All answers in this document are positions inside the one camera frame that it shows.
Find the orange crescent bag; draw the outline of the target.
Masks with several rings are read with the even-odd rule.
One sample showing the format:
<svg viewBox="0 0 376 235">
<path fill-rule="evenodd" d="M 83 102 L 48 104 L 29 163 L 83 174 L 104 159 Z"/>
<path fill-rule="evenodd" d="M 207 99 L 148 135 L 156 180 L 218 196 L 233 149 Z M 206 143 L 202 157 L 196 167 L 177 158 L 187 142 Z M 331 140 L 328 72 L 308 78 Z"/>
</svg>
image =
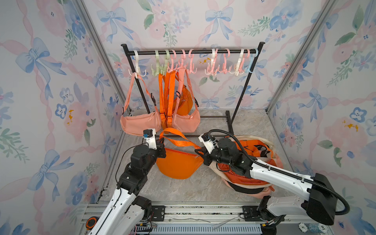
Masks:
<svg viewBox="0 0 376 235">
<path fill-rule="evenodd" d="M 168 138 L 165 133 L 175 134 L 184 141 L 173 140 Z M 186 136 L 175 128 L 166 128 L 160 134 L 160 140 L 167 139 L 177 147 L 193 147 L 195 150 L 200 149 L 198 145 L 188 140 Z M 203 164 L 203 159 L 197 154 L 186 153 L 179 150 L 165 148 L 166 157 L 159 158 L 156 161 L 159 171 L 173 179 L 184 180 L 190 178 Z"/>
</svg>

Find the black crossbody bag front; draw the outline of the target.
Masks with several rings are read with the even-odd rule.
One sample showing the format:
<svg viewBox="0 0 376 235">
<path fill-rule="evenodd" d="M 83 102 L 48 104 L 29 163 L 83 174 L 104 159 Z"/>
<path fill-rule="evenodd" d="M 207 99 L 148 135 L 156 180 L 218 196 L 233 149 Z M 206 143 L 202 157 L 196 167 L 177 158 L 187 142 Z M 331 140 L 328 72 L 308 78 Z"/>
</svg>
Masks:
<svg viewBox="0 0 376 235">
<path fill-rule="evenodd" d="M 263 192 L 264 188 L 255 188 L 255 189 L 249 189 L 249 188 L 244 188 L 241 186 L 237 186 L 229 181 L 227 181 L 227 184 L 230 188 L 235 190 L 238 193 L 244 193 L 244 194 L 258 194 Z"/>
</svg>

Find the beige crossbody bag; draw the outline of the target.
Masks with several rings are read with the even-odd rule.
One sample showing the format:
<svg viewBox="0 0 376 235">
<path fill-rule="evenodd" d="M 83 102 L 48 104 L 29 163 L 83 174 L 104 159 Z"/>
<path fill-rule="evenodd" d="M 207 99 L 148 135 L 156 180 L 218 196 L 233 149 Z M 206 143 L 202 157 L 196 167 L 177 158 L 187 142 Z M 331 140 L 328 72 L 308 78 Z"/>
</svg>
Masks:
<svg viewBox="0 0 376 235">
<path fill-rule="evenodd" d="M 267 164 L 283 168 L 281 159 L 274 151 L 274 145 L 271 141 L 251 135 L 237 136 L 237 139 L 250 156 L 260 158 Z M 261 199 L 274 191 L 272 184 L 266 181 L 240 176 L 234 173 L 226 164 L 212 162 L 209 168 L 220 176 L 221 180 L 229 188 L 238 193 Z"/>
</svg>

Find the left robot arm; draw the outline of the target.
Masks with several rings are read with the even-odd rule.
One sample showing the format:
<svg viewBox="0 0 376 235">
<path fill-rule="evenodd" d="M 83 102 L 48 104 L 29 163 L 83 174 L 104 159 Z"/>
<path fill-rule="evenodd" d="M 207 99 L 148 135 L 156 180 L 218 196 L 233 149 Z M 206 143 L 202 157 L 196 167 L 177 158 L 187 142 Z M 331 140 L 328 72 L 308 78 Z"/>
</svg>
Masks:
<svg viewBox="0 0 376 235">
<path fill-rule="evenodd" d="M 117 188 L 100 217 L 86 226 L 90 235 L 129 235 L 141 221 L 149 220 L 151 200 L 139 195 L 158 158 L 165 158 L 164 140 L 133 147 L 130 163 L 117 180 Z"/>
</svg>

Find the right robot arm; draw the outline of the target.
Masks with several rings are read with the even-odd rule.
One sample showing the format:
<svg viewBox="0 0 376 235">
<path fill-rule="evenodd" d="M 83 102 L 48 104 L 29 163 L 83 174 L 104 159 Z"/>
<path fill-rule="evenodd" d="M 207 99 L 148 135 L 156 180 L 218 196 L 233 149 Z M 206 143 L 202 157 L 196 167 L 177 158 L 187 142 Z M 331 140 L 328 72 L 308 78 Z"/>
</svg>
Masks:
<svg viewBox="0 0 376 235">
<path fill-rule="evenodd" d="M 285 215 L 307 215 L 324 225 L 334 225 L 337 198 L 329 180 L 277 167 L 271 146 L 242 137 L 216 140 L 203 134 L 204 147 L 196 153 L 234 191 L 261 198 L 256 218 L 264 221 Z"/>
</svg>

